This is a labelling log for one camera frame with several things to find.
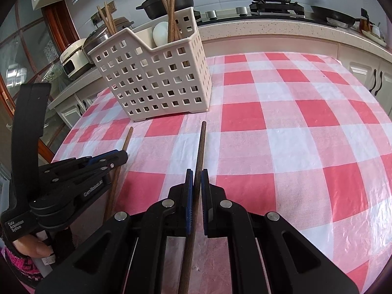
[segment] rice cooker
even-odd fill
[[[86,39],[80,39],[72,43],[60,56],[64,71],[72,81],[82,76],[93,67],[93,64],[89,62],[82,50],[85,40]]]

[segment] finger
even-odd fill
[[[30,257],[42,258],[52,254],[51,249],[49,249],[45,243],[41,242],[31,234],[17,239],[13,242],[13,244],[19,253]]]

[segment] tablecloth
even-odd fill
[[[195,168],[206,120],[204,168],[210,182],[249,212],[280,213],[364,292],[392,253],[389,117],[328,56],[251,53],[207,61],[213,84],[207,113],[134,123],[106,89],[55,159],[121,149],[133,126],[116,210],[135,214],[166,198],[171,186],[184,181],[186,169]],[[174,240],[168,249],[175,279],[182,250]],[[189,292],[231,292],[226,240],[206,240],[201,227]]]

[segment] white perforated basket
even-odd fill
[[[152,31],[167,15],[125,28],[89,52],[102,77],[135,122],[180,112],[205,112],[211,77],[193,8],[175,12],[183,39],[156,47]]]

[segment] square hole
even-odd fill
[[[184,47],[180,47],[179,49],[177,49],[177,52],[178,52],[179,55],[186,53]]]
[[[163,54],[164,54],[165,58],[171,58],[171,57],[173,57],[173,55],[171,54],[170,51],[167,51],[167,52],[165,52],[165,53],[163,53]]]

